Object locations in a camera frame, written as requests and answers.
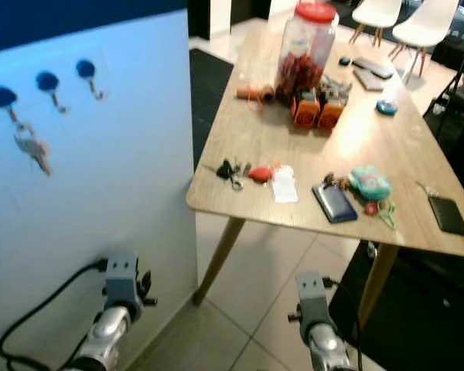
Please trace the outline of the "dark floor rug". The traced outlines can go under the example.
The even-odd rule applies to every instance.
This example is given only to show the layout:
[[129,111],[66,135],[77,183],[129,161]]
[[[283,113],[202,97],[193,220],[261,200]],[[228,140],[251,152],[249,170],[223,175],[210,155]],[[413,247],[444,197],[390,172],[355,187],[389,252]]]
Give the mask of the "dark floor rug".
[[387,371],[464,371],[464,257],[399,251],[359,344]]

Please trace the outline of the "grey metal parts pile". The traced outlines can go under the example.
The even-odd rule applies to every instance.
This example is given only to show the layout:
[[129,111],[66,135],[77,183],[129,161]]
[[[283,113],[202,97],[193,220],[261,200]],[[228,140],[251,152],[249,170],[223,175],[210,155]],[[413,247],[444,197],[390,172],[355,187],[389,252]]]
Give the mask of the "grey metal parts pile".
[[338,81],[328,77],[328,75],[322,75],[321,77],[320,89],[329,98],[346,100],[352,88],[352,83]]

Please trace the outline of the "dark blue wallet keychain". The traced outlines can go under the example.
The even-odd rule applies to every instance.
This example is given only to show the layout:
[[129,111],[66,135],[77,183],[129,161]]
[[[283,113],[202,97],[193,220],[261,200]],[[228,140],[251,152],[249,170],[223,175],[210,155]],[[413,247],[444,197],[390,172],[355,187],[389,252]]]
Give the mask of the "dark blue wallet keychain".
[[346,197],[345,189],[333,173],[328,173],[311,191],[329,223],[344,223],[358,219],[358,212],[353,208]]

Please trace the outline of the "black wallet keychain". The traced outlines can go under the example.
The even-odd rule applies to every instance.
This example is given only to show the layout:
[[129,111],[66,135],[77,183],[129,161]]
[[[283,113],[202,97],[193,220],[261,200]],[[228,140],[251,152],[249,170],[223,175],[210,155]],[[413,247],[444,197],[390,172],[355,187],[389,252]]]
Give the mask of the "black wallet keychain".
[[427,195],[437,225],[442,232],[464,237],[464,218],[455,201],[442,196],[432,187],[416,181],[419,188]]

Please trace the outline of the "orange black device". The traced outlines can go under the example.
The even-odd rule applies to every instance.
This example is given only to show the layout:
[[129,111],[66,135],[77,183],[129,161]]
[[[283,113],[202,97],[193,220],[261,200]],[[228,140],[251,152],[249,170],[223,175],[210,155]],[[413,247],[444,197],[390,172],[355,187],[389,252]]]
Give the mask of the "orange black device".
[[316,120],[316,127],[324,131],[334,130],[344,112],[346,98],[322,93],[318,96],[318,102],[320,102],[321,109]]
[[291,103],[293,127],[314,128],[320,111],[321,104],[316,90],[299,90],[293,95]]

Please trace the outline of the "teal plush keychain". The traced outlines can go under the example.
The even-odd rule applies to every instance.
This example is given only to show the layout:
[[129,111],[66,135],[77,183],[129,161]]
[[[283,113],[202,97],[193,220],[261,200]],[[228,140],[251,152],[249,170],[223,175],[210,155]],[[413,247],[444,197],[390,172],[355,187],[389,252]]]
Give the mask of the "teal plush keychain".
[[387,176],[371,165],[353,168],[349,178],[353,191],[369,201],[384,200],[394,191]]

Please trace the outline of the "blue round wall hook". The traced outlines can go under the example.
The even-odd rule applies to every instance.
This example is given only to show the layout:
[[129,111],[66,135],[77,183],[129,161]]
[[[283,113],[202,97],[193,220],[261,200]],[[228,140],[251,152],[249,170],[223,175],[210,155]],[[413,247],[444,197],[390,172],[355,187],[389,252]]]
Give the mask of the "blue round wall hook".
[[68,108],[63,106],[56,95],[56,89],[60,85],[59,78],[50,71],[41,71],[37,74],[36,85],[39,90],[49,95],[54,108],[61,114],[68,112]]
[[88,89],[90,89],[91,94],[97,101],[104,99],[104,91],[101,91],[97,87],[97,82],[95,82],[95,77],[97,77],[97,67],[95,67],[93,61],[88,59],[82,59],[77,61],[74,65],[74,69],[77,72],[77,75],[81,79],[87,82]]
[[17,101],[19,101],[19,96],[17,96],[16,92],[8,87],[0,86],[0,110],[4,110],[9,115],[12,123],[18,128],[23,123],[19,120],[17,113],[14,112],[13,106]]

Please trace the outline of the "red green keychain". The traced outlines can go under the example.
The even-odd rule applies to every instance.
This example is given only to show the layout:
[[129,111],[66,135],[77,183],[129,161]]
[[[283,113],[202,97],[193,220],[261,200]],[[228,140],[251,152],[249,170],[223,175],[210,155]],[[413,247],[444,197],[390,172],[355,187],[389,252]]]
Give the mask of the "red green keychain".
[[365,205],[365,213],[368,216],[380,219],[385,226],[390,227],[392,230],[396,230],[395,211],[396,205],[388,200],[368,202]]

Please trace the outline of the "black fob key bunch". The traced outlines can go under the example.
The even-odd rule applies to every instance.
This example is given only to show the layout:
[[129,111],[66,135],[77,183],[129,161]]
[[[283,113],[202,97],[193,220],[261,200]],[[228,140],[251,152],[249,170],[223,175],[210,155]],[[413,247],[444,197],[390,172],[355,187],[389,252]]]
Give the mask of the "black fob key bunch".
[[241,192],[243,189],[243,183],[241,181],[241,167],[233,165],[228,159],[224,159],[221,166],[215,170],[215,173],[219,178],[224,181],[228,181],[233,191]]

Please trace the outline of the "white chair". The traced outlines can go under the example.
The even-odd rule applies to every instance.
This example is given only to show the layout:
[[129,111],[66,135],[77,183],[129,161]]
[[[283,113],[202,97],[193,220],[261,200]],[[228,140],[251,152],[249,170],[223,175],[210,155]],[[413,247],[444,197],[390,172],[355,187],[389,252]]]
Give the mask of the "white chair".
[[401,13],[401,4],[402,0],[363,0],[352,13],[353,20],[359,25],[349,39],[349,43],[352,45],[356,42],[366,27],[373,27],[376,31],[371,45],[383,45],[384,31],[396,24]]
[[426,49],[437,46],[445,38],[458,7],[459,0],[422,0],[408,20],[392,29],[392,34],[402,49],[415,51],[410,66],[403,74],[404,83],[409,82],[415,70],[419,77],[423,74]]

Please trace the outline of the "red charm keychain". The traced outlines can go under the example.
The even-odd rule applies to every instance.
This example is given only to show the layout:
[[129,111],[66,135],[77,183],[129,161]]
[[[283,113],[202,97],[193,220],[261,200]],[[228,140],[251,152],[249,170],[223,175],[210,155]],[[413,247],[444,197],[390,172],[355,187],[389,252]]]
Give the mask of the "red charm keychain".
[[275,162],[268,165],[259,165],[247,171],[247,177],[254,183],[267,185],[275,177],[275,173],[281,168],[281,164]]

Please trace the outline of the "clear jar with red lid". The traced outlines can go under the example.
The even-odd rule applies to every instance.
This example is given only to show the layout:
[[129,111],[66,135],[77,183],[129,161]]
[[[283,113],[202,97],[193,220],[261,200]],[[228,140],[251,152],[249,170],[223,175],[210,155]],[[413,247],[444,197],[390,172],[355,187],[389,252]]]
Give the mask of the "clear jar with red lid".
[[275,96],[291,103],[298,92],[316,89],[334,45],[337,11],[324,1],[299,2],[285,23]]

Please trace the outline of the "blue round case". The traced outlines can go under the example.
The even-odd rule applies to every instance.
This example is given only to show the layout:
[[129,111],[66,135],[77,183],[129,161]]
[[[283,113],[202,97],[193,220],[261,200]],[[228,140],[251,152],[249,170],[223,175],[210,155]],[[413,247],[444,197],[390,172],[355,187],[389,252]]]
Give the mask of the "blue round case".
[[380,100],[376,103],[376,111],[387,117],[393,117],[398,112],[398,105],[395,101]]

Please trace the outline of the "light grey phone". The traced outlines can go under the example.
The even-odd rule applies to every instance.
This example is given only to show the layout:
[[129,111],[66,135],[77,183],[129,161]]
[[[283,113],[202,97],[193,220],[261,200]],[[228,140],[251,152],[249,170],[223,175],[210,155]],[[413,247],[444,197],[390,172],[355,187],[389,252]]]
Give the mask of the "light grey phone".
[[384,91],[384,82],[370,71],[354,70],[353,75],[367,92],[378,93]]

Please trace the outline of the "silver key bunch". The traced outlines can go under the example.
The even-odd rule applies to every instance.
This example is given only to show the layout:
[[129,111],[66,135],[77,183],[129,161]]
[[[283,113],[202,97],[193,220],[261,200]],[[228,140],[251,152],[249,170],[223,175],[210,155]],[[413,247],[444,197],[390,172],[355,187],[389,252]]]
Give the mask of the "silver key bunch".
[[53,176],[54,171],[48,162],[48,145],[38,139],[34,128],[29,124],[17,124],[14,134],[14,141],[19,146],[20,151],[26,153],[39,168],[47,175]]

